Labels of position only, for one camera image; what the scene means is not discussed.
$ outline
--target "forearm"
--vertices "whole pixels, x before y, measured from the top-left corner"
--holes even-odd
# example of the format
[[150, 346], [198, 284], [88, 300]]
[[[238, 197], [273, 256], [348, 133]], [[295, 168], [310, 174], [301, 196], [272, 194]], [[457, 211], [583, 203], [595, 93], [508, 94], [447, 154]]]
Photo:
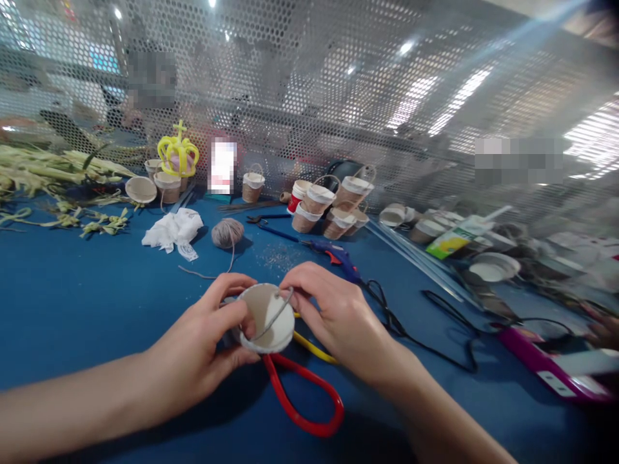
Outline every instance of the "forearm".
[[393, 375], [374, 387], [393, 403], [420, 462], [514, 463], [501, 447], [432, 378], [417, 357], [395, 343]]
[[145, 427], [138, 356], [0, 394], [0, 462], [35, 461]]

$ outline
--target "yellow handle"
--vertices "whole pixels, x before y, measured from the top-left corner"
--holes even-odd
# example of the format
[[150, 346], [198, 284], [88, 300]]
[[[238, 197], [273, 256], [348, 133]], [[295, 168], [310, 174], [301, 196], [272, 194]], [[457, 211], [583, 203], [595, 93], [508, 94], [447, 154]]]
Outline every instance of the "yellow handle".
[[[301, 315], [299, 313], [295, 313], [295, 318], [300, 318], [300, 317]], [[330, 354], [326, 354], [323, 350], [318, 348], [316, 345], [313, 345], [307, 338], [303, 337], [303, 335], [301, 335], [299, 332], [295, 331], [293, 334], [293, 337], [299, 345], [303, 346], [303, 348], [307, 349], [311, 354], [313, 354], [317, 358], [320, 358], [321, 360], [328, 362], [329, 364], [339, 364], [337, 359], [332, 357]]]

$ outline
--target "ball of twine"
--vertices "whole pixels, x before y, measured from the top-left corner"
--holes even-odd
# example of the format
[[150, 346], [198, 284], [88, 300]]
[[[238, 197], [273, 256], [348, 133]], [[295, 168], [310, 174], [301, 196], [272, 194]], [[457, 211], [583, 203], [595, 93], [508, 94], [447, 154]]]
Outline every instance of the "ball of twine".
[[218, 248], [228, 249], [239, 243], [243, 238], [245, 227], [232, 218], [225, 218], [211, 230], [213, 244]]

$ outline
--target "hand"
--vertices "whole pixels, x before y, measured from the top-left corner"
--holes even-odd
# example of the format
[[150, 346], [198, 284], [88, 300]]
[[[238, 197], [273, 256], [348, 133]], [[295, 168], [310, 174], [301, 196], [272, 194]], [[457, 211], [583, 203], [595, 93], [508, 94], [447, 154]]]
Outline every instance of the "hand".
[[[353, 374], [368, 383], [393, 375], [392, 361], [397, 360], [401, 345], [385, 330], [359, 287], [312, 262], [292, 269], [279, 287], [282, 294], [289, 287], [295, 288], [292, 307]], [[316, 298], [320, 312], [310, 303], [311, 296]]]
[[590, 324], [591, 334], [584, 337], [598, 348], [609, 348], [619, 351], [619, 319], [612, 316], [600, 316], [597, 313], [590, 315], [599, 324]]
[[174, 323], [150, 349], [142, 353], [142, 377], [149, 385], [143, 394], [153, 427], [199, 403], [236, 368], [260, 360], [258, 354], [237, 346], [215, 353], [217, 342], [241, 325], [248, 338], [256, 325], [242, 300], [219, 309], [227, 296], [239, 295], [257, 282], [243, 274], [221, 274], [204, 296]]

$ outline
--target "right hand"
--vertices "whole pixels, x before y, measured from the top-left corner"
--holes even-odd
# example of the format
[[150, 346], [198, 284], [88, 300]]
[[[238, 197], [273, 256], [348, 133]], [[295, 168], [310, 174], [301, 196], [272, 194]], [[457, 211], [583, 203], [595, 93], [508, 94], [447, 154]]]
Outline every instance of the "right hand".
[[[313, 262], [291, 269], [279, 287], [282, 295], [295, 288], [292, 307], [335, 359], [361, 380], [372, 384], [397, 370], [392, 361], [401, 345], [378, 320], [361, 288]], [[320, 311], [310, 303], [312, 296]]]

